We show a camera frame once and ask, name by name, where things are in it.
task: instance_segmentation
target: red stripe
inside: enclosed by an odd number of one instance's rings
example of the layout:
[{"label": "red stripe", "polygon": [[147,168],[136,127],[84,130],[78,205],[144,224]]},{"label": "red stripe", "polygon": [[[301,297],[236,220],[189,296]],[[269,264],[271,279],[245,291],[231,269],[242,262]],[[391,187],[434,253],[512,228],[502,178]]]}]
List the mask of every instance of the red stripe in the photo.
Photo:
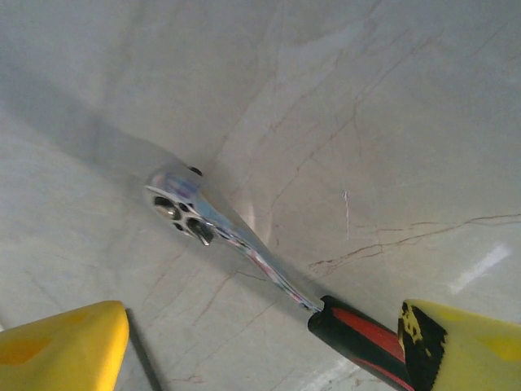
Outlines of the red stripe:
[{"label": "red stripe", "polygon": [[394,381],[395,383],[401,385],[407,391],[414,391],[414,388],[413,388],[412,385],[410,385],[407,382],[403,381],[398,376],[393,375],[391,372],[386,371],[382,367],[379,367],[378,365],[373,364],[372,362],[368,362],[366,360],[362,360],[362,359],[359,359],[359,358],[350,358],[350,359],[351,359],[351,361],[353,361],[354,363],[358,364],[359,366],[365,365],[367,367],[374,368],[376,371],[384,374],[387,378],[389,378],[392,381]]},{"label": "red stripe", "polygon": [[386,352],[392,356],[398,358],[400,361],[405,362],[404,352],[401,349],[400,342],[398,342],[398,336],[392,332],[381,328],[380,326],[351,314],[340,308],[333,309],[333,315],[341,322],[347,324],[362,334],[365,338],[368,338],[376,345],[380,346]]}]

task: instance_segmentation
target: marble floor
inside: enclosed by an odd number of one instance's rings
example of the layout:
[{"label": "marble floor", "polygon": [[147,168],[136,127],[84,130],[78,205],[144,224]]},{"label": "marble floor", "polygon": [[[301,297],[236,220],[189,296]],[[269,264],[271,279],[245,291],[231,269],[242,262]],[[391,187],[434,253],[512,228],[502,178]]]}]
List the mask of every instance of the marble floor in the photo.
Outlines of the marble floor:
[{"label": "marble floor", "polygon": [[[131,308],[166,389],[385,390],[142,184],[205,172],[317,294],[521,321],[521,2],[0,0],[0,324]],[[145,390],[129,349],[118,390]]]}]

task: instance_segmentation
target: ratchet handle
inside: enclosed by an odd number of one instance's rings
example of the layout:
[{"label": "ratchet handle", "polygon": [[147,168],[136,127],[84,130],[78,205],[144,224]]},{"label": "ratchet handle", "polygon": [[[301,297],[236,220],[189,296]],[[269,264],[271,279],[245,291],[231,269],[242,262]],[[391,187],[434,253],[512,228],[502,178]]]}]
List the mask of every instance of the ratchet handle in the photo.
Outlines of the ratchet handle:
[{"label": "ratchet handle", "polygon": [[331,348],[393,388],[414,391],[398,335],[361,311],[331,296],[308,329]]}]

